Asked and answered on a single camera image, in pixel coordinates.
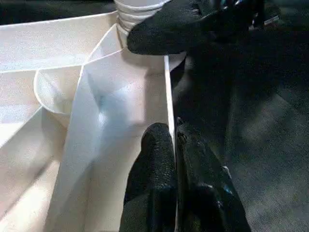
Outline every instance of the gloved hand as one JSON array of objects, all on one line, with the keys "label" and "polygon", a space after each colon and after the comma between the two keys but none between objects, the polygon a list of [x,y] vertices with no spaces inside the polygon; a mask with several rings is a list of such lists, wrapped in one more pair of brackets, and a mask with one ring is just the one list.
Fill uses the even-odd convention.
[{"label": "gloved hand", "polygon": [[177,54],[263,24],[263,9],[264,0],[171,0],[132,29],[127,45],[137,54]]}]

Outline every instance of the stacked paper cups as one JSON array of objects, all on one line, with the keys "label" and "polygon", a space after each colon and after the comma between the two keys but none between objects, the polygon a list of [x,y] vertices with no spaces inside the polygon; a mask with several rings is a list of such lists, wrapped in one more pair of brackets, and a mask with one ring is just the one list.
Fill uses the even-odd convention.
[{"label": "stacked paper cups", "polygon": [[[126,46],[129,31],[138,23],[154,15],[170,0],[114,0],[118,10],[118,25],[120,40]],[[173,70],[184,59],[186,53],[169,56],[170,69]]]}]

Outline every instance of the white cardboard box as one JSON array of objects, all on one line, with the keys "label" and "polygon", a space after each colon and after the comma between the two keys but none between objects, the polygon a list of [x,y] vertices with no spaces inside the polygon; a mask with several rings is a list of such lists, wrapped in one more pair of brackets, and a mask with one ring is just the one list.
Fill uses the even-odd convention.
[{"label": "white cardboard box", "polygon": [[[117,231],[144,130],[165,122],[173,136],[169,58],[130,53],[115,22],[116,12],[0,27],[0,232]],[[63,101],[50,86],[68,96],[76,72],[64,70],[76,66],[71,115],[52,111]],[[37,88],[54,73],[61,88]]]}]

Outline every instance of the white paper cup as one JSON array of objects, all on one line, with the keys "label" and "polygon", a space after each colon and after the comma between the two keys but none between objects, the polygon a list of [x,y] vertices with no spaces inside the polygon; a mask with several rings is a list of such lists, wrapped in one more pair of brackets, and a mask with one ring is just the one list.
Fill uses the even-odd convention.
[{"label": "white paper cup", "polygon": [[120,37],[126,38],[127,33],[138,23],[154,15],[169,0],[115,0],[118,10],[118,29]]},{"label": "white paper cup", "polygon": [[48,111],[70,116],[81,66],[38,70],[34,77],[34,94]]}]

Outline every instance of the gray carpet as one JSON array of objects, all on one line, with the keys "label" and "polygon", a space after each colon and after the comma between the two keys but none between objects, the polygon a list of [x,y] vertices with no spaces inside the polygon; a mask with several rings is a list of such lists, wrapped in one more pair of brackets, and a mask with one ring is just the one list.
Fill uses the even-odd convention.
[{"label": "gray carpet", "polygon": [[253,232],[308,231],[308,36],[258,32],[246,47],[205,45],[174,81],[175,114],[228,165]]}]

